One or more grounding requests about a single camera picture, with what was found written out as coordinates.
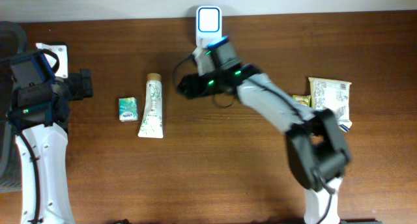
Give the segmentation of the teal tissue pack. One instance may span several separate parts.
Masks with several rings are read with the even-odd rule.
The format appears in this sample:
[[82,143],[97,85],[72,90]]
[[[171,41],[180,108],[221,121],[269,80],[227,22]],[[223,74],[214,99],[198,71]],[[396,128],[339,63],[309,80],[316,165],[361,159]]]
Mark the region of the teal tissue pack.
[[134,97],[119,99],[119,120],[121,122],[138,119],[137,100]]

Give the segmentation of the white tube with gold cap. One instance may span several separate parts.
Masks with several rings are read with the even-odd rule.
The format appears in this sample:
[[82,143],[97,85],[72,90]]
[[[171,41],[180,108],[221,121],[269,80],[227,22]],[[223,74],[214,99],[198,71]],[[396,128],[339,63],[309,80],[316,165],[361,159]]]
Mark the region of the white tube with gold cap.
[[147,75],[145,107],[138,136],[161,139],[163,133],[162,77],[157,73]]

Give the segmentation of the green snack stick packet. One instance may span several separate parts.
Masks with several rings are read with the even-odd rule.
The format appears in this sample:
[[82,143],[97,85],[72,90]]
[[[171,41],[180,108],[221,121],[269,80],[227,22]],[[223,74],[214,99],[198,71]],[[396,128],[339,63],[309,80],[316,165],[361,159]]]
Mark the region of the green snack stick packet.
[[293,95],[293,100],[298,102],[301,105],[310,107],[311,106],[311,96],[302,96],[302,95]]

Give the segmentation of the cream snack bag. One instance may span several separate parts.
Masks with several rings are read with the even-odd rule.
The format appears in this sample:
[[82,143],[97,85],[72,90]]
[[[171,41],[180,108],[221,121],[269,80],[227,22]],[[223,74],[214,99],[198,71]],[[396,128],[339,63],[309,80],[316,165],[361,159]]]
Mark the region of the cream snack bag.
[[350,87],[351,82],[335,79],[309,77],[311,107],[315,110],[331,109],[344,132],[351,129]]

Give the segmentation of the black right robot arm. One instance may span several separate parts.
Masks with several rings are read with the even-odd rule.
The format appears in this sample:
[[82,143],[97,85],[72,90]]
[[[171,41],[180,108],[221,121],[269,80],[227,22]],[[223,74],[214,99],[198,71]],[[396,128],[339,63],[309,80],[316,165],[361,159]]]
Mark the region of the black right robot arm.
[[185,61],[198,71],[177,78],[176,92],[191,100],[226,94],[263,116],[285,136],[287,160],[304,188],[304,223],[341,223],[338,195],[351,152],[331,109],[302,105],[252,64],[243,64],[228,36],[196,48]]

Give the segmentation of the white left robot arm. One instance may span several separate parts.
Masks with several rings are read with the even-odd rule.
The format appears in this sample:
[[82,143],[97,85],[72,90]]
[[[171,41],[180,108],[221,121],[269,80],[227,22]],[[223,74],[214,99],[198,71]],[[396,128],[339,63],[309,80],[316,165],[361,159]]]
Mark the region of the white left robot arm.
[[88,69],[58,77],[58,58],[37,49],[7,60],[17,86],[7,122],[20,154],[22,223],[75,222],[66,176],[69,103],[93,97],[93,84]]

